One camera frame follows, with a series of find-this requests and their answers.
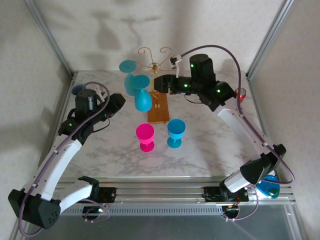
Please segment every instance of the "wall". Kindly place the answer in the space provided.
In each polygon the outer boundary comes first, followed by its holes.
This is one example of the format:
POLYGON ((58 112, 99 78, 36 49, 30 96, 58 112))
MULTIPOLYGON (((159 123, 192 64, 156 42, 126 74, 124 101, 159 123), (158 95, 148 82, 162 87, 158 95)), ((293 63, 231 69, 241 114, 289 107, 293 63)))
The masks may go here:
MULTIPOLYGON (((74 71, 118 70, 126 59, 150 64, 161 47, 184 53, 205 44, 230 49, 249 68, 283 0, 37 0, 74 71)), ((206 49, 216 70, 235 70, 227 53, 206 49)))
POLYGON ((285 161, 310 239, 320 236, 320 1, 296 0, 252 80, 269 135, 285 161))
POLYGON ((0 239, 8 240, 16 221, 8 195, 48 150, 69 80, 23 1, 2 1, 0 22, 0 239))

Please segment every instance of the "pink goblet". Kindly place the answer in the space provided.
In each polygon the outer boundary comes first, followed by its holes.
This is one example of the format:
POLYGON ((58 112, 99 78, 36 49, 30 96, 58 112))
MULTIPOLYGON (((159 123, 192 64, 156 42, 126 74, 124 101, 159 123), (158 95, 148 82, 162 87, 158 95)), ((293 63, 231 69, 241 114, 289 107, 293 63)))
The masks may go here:
POLYGON ((140 149, 149 153, 155 148, 155 143, 153 142, 155 137, 155 129, 149 123, 142 123, 135 130, 136 137, 140 142, 140 149))

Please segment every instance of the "wine glass base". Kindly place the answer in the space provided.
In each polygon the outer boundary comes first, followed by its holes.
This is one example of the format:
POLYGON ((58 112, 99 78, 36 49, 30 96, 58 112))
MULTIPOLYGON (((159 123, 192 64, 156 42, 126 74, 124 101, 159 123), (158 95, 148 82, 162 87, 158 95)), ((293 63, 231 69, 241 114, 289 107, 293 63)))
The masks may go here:
POLYGON ((142 152, 150 153, 155 148, 155 143, 152 141, 148 145, 140 143, 142 152))
POLYGON ((172 149, 177 149, 181 146, 181 139, 173 140, 171 137, 168 138, 168 146, 172 149))

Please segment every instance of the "white marble table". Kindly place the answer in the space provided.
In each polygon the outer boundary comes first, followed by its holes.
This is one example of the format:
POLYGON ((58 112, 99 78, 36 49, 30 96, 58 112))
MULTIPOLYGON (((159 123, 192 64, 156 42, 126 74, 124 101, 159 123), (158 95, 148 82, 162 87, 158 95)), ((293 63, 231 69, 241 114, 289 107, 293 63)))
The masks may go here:
MULTIPOLYGON (((155 148, 150 153, 140 150, 136 128, 148 122, 147 113, 135 108, 134 98, 128 96, 124 87, 126 75, 120 71, 80 71, 76 83, 100 82, 110 93, 121 93, 126 102, 123 108, 110 119, 110 126, 89 136, 80 151, 74 156, 63 178, 106 177, 204 177, 229 176, 239 169, 248 158, 245 150, 231 129, 203 104, 192 104, 183 94, 167 95, 170 118, 180 118, 186 123, 182 145, 171 149, 167 145, 167 124, 153 124, 155 148)), ((216 79, 225 81, 236 89, 236 72, 218 72, 216 79)), ((243 77, 242 86, 247 96, 243 108, 259 126, 257 113, 243 77)), ((196 96, 189 96, 198 101, 196 96)), ((74 108, 71 96, 64 119, 74 108)), ((108 122, 97 124, 96 129, 108 122)))

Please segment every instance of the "blue goblet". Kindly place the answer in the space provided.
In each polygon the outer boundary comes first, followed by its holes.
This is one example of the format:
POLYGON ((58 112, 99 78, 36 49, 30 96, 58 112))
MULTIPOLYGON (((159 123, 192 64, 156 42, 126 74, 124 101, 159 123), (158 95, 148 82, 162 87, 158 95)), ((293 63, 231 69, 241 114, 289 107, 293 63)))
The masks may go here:
POLYGON ((168 127, 168 134, 170 136, 167 141, 168 146, 173 149, 179 148, 182 143, 181 138, 185 134, 185 130, 186 130, 185 122, 178 118, 172 119, 168 123, 167 127, 168 127))
POLYGON ((119 69, 121 72, 128 74, 124 80, 124 88, 126 91, 126 94, 129 96, 134 97, 136 93, 138 93, 138 89, 134 87, 134 77, 135 75, 132 74, 133 71, 135 71, 137 68, 137 64, 132 60, 125 60, 120 63, 119 69))
POLYGON ((137 75, 133 78, 133 87, 138 89, 134 96, 134 104, 140 112, 148 112, 152 107, 151 95, 144 90, 149 84, 150 78, 146 75, 137 75))

